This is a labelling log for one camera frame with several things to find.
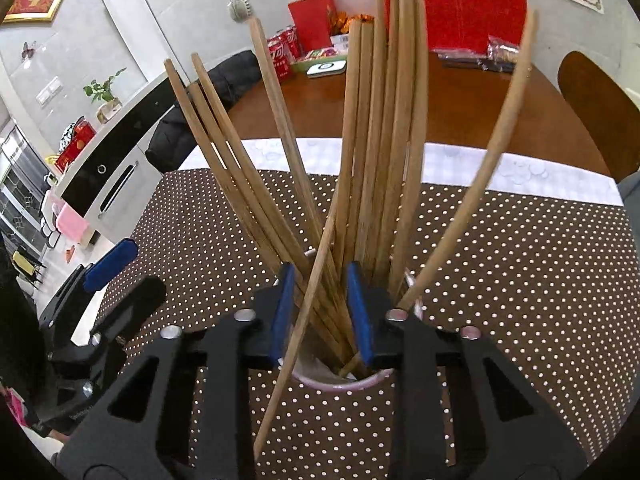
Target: glass door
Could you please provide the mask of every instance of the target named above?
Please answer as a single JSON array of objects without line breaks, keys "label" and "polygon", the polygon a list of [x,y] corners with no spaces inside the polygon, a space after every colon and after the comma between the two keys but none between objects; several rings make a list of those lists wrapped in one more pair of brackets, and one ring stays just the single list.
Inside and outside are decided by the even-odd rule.
[{"label": "glass door", "polygon": [[40,204],[44,195],[28,180],[29,175],[20,177],[25,172],[18,171],[16,166],[28,148],[26,142],[15,127],[4,134],[4,139],[0,139],[0,230],[14,249],[22,245],[40,257],[47,248],[40,233]]}]

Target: pink container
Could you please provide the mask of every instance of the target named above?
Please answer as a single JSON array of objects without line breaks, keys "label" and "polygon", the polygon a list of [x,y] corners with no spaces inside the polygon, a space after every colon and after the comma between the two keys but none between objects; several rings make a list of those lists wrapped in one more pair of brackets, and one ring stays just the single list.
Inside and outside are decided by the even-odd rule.
[{"label": "pink container", "polygon": [[82,244],[89,223],[65,203],[56,219],[56,229],[65,235],[67,240]]}]

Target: wall outlet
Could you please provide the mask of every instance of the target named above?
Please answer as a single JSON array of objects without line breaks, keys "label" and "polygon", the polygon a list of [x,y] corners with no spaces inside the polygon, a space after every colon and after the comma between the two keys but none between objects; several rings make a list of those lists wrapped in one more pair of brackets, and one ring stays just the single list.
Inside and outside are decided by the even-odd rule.
[{"label": "wall outlet", "polygon": [[62,90],[62,81],[58,76],[55,76],[47,86],[36,96],[36,101],[41,107],[45,107],[46,104],[51,101],[52,97],[58,94]]},{"label": "wall outlet", "polygon": [[36,101],[39,102],[40,106],[44,108],[44,106],[50,101],[53,97],[48,88],[45,88],[42,92],[40,92],[36,96]]}]

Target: brown tablecloth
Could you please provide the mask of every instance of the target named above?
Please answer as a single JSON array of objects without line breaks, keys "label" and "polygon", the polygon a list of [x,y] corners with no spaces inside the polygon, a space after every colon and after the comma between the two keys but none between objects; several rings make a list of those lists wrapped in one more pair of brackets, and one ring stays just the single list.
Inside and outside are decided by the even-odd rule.
[{"label": "brown tablecloth", "polygon": [[[261,173],[308,245],[290,174]],[[335,177],[313,176],[312,184],[326,212]],[[464,192],[423,184],[411,269],[424,265]],[[144,274],[161,277],[168,297],[129,342],[129,359],[163,326],[209,327],[246,307],[253,291],[274,278],[209,170],[165,175],[132,237],[140,254],[109,285],[98,319]],[[489,335],[555,407],[590,458],[615,436],[640,352],[638,260],[623,208],[488,191],[424,304],[425,320],[435,326],[455,330],[472,323]],[[251,372],[254,431],[276,374]],[[393,387],[389,378],[369,390],[332,395],[291,380],[258,476],[384,478]],[[201,409],[206,407],[194,404],[194,438]],[[453,451],[452,435],[447,437]]]}]

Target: potted plant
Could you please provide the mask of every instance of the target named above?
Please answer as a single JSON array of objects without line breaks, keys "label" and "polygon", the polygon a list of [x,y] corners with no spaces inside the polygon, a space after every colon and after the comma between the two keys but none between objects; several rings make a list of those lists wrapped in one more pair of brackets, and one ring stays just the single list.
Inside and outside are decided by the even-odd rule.
[{"label": "potted plant", "polygon": [[93,96],[92,103],[95,103],[98,99],[104,101],[104,104],[98,108],[96,114],[100,124],[105,124],[122,108],[120,100],[111,93],[111,84],[113,80],[125,70],[126,67],[118,70],[114,75],[109,76],[107,81],[102,84],[94,79],[91,81],[91,84],[84,87],[84,93],[87,97]]}]

